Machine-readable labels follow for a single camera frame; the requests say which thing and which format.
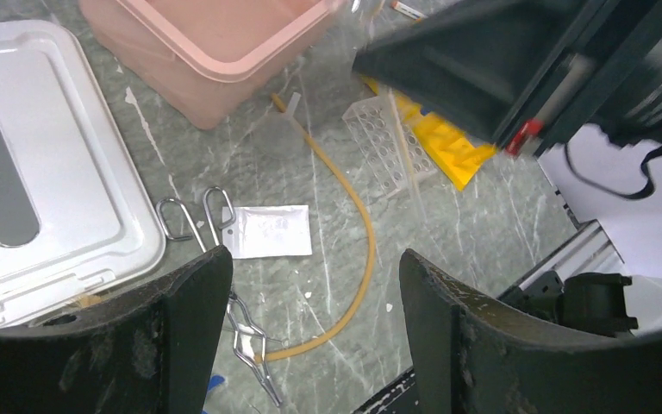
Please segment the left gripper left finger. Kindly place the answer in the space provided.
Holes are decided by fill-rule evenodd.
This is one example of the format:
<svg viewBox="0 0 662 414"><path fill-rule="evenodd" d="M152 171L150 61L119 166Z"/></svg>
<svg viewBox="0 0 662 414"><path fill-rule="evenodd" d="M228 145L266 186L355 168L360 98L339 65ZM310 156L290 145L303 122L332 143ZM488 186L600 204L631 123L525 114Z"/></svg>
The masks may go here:
<svg viewBox="0 0 662 414"><path fill-rule="evenodd" d="M0 413L199 413L217 346L182 267L55 323L0 329Z"/></svg>

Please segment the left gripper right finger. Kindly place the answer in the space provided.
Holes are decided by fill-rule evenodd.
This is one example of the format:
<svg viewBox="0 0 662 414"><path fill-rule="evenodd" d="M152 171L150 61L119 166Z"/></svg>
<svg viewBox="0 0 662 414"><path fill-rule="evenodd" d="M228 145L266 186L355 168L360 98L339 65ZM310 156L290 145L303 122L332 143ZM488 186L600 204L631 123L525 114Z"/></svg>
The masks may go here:
<svg viewBox="0 0 662 414"><path fill-rule="evenodd" d="M662 413L662 330L615 339L531 317L403 252L424 413Z"/></svg>

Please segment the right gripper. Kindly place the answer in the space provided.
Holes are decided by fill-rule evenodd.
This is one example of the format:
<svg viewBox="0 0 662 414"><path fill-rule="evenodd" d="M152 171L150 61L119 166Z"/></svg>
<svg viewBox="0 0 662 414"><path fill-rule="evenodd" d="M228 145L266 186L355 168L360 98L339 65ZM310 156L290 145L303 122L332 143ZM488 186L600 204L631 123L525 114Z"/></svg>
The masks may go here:
<svg viewBox="0 0 662 414"><path fill-rule="evenodd" d="M586 123L662 146L662 1L459 1L370 42L353 71L513 155Z"/></svg>

